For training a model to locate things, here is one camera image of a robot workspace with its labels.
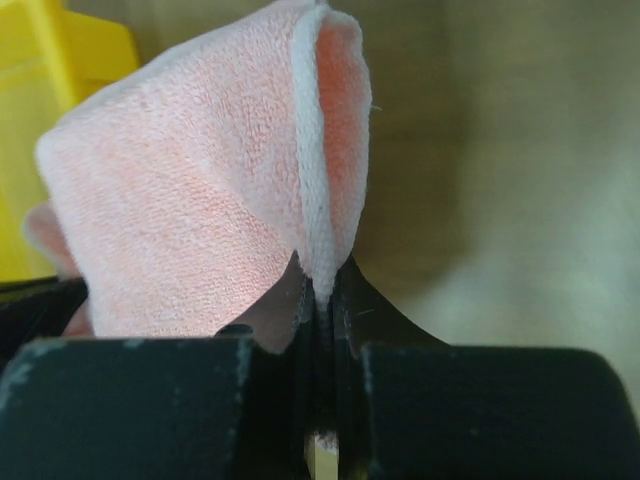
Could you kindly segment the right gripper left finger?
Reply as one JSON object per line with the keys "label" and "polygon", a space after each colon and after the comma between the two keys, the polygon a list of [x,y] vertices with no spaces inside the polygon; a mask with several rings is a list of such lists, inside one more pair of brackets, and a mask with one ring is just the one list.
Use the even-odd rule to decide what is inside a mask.
{"label": "right gripper left finger", "polygon": [[5,479],[306,479],[314,313],[297,260],[206,338],[39,337],[1,359]]}

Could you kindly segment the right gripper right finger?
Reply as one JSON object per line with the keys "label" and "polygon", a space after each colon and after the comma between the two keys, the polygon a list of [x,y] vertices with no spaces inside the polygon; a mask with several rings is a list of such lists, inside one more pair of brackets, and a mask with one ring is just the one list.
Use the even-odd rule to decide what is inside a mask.
{"label": "right gripper right finger", "polygon": [[342,479],[635,479],[618,375],[581,349],[450,346],[354,260],[331,301]]}

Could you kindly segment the pink towel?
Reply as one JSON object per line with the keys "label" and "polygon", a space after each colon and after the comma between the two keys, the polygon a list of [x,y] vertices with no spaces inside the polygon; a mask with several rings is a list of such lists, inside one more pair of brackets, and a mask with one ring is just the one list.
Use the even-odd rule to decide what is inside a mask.
{"label": "pink towel", "polygon": [[88,297],[69,335],[204,337],[297,256],[321,315],[365,203],[362,31],[276,1],[166,51],[37,142],[29,242]]}

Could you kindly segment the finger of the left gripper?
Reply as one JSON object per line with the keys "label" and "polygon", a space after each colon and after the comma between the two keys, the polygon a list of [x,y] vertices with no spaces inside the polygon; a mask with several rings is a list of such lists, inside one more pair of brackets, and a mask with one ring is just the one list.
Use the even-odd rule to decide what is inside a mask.
{"label": "finger of the left gripper", "polygon": [[1,284],[1,359],[39,337],[61,336],[87,299],[82,279],[45,277]]}

